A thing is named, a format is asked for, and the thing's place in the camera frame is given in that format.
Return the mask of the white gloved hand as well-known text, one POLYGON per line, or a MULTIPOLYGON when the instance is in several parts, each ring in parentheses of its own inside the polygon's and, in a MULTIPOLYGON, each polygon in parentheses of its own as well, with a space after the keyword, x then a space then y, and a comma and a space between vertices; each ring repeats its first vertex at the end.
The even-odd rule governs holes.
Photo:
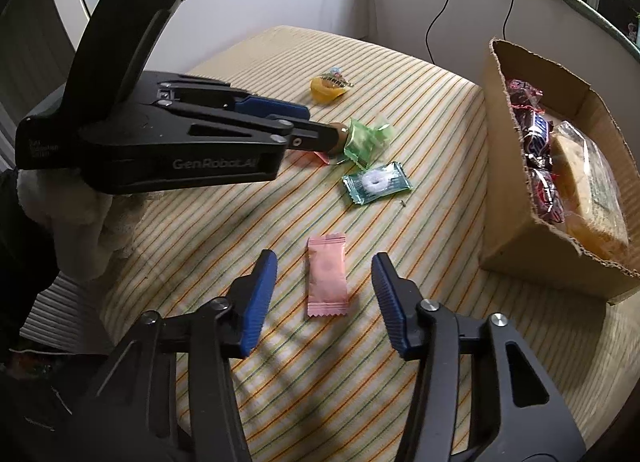
POLYGON ((140 193, 98 193, 63 170, 21 170, 17 198, 30 219, 50 230, 58 267, 78 282, 100 278, 111 260, 127 255, 149 203, 140 193))

